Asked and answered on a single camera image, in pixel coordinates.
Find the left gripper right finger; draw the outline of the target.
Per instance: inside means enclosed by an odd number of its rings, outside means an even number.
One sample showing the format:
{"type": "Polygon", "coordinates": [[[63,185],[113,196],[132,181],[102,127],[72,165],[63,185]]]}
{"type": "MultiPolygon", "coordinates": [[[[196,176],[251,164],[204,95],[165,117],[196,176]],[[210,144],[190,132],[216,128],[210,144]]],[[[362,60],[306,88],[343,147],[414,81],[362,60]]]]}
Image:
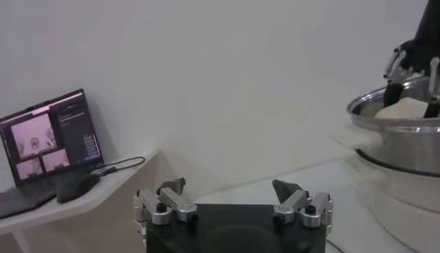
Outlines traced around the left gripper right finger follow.
{"type": "Polygon", "coordinates": [[[333,199],[325,192],[310,195],[298,184],[279,179],[272,180],[279,204],[274,206],[274,229],[281,231],[286,225],[299,221],[309,229],[325,228],[326,235],[333,229],[333,199]]]}

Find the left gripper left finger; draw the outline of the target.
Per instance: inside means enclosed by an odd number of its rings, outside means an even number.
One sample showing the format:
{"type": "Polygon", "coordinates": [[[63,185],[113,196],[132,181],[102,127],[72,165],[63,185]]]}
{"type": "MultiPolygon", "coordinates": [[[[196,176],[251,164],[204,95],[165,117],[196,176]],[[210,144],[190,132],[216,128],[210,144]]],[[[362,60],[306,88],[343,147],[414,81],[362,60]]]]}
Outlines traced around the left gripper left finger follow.
{"type": "Polygon", "coordinates": [[[157,226],[168,225],[172,214],[188,226],[198,222],[197,205],[182,197],[185,185],[186,180],[180,177],[173,181],[164,181],[156,191],[143,188],[135,192],[133,220],[140,235],[147,237],[146,226],[149,221],[157,226]]]}

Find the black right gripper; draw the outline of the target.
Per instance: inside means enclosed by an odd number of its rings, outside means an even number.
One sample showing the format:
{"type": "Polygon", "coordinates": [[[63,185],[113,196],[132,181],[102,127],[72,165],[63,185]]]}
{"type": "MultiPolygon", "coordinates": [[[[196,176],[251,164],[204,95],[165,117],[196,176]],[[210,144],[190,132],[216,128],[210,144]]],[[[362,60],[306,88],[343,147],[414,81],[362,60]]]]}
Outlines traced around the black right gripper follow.
{"type": "Polygon", "coordinates": [[[439,115],[439,0],[429,0],[414,39],[395,48],[384,70],[387,86],[383,103],[389,107],[397,103],[404,83],[414,72],[430,74],[430,102],[424,118],[439,115]]]}

